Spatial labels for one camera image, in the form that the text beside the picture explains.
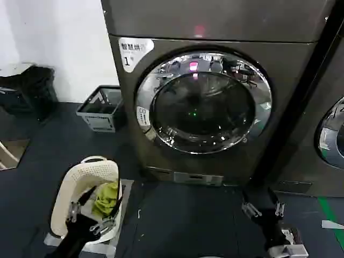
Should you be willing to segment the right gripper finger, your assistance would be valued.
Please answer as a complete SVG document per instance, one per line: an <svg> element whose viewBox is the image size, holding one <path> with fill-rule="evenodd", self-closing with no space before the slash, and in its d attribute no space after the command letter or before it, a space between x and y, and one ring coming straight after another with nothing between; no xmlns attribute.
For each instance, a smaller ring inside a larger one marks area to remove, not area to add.
<svg viewBox="0 0 344 258"><path fill-rule="evenodd" d="M275 192L268 188L268 194L271 201L275 204L275 215L278 217L284 217L284 203L280 202Z"/></svg>
<svg viewBox="0 0 344 258"><path fill-rule="evenodd" d="M249 201L245 191L242 192L241 209L247 217L260 217L261 212Z"/></svg>

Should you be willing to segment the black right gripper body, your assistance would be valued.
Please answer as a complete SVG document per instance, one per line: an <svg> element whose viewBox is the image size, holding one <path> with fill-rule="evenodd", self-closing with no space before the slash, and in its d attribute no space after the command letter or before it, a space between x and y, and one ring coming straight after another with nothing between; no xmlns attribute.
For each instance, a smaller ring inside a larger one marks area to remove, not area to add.
<svg viewBox="0 0 344 258"><path fill-rule="evenodd" d="M262 209L260 212L262 215L257 218L257 224L262 229L265 238L264 248L289 244L279 224L282 218L275 214L275 209Z"/></svg>

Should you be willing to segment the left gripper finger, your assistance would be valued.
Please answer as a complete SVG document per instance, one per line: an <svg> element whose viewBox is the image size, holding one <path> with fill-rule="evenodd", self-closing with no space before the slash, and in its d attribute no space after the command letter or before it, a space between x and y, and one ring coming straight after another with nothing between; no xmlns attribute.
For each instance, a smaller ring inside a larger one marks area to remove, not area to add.
<svg viewBox="0 0 344 258"><path fill-rule="evenodd" d="M81 213L81 207L83 207L89 200L96 187L92 187L88 191L84 192L76 202L71 202L68 210L66 222L75 223L77 216Z"/></svg>
<svg viewBox="0 0 344 258"><path fill-rule="evenodd" d="M95 224L90 227L90 232L92 234L106 234L108 231L111 230L116 225L116 217L119 213L119 210L121 208L123 197L120 197L114 208L112 209L110 215L103 219L100 223Z"/></svg>

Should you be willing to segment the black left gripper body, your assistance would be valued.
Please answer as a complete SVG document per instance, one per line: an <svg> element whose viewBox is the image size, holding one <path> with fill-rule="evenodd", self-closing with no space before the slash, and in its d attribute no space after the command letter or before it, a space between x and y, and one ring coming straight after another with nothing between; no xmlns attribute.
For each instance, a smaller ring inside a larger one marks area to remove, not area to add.
<svg viewBox="0 0 344 258"><path fill-rule="evenodd" d="M90 231L90 228L96 224L97 221L82 214L78 214L75 222L66 222L68 230L67 235L57 248L52 253L45 255L45 257L78 257L87 242L97 240L97 235L94 235L94 233Z"/></svg>

